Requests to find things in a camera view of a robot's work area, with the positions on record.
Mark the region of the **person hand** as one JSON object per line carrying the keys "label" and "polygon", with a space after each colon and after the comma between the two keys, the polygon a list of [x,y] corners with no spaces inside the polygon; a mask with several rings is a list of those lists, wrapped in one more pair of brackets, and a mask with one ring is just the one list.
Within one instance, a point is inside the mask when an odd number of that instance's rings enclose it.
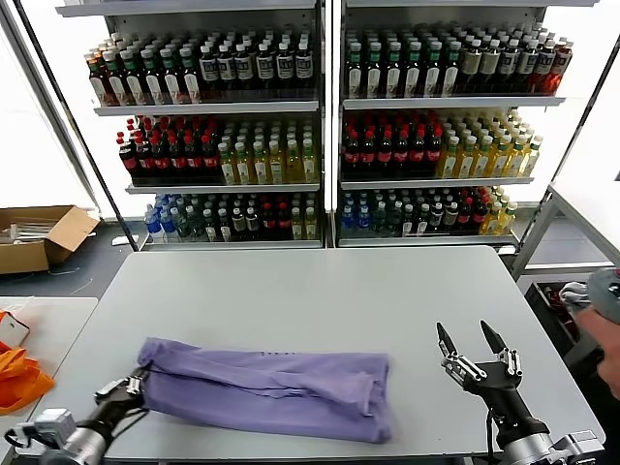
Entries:
{"label": "person hand", "polygon": [[601,316],[592,306],[579,312],[578,324],[601,346],[604,359],[598,365],[598,373],[619,398],[619,325]]}

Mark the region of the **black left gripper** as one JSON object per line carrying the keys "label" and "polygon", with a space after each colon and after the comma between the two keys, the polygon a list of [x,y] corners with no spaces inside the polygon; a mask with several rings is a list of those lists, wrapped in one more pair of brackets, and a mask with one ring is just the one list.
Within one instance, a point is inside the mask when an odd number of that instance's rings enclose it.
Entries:
{"label": "black left gripper", "polygon": [[143,371],[113,380],[94,393],[96,408],[89,416],[89,427],[98,431],[114,431],[128,418],[146,414],[143,399]]}

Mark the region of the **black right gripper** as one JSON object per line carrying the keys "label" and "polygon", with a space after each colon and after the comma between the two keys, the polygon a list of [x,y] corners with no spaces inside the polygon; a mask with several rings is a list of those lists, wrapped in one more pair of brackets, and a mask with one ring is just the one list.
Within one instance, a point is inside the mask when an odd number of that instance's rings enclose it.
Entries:
{"label": "black right gripper", "polygon": [[520,354],[510,349],[500,333],[485,320],[480,321],[480,327],[498,361],[475,365],[456,350],[444,326],[440,322],[436,324],[445,371],[465,391],[482,398],[498,427],[498,444],[509,444],[539,433],[549,434],[546,424],[532,416],[517,391],[522,378]]}

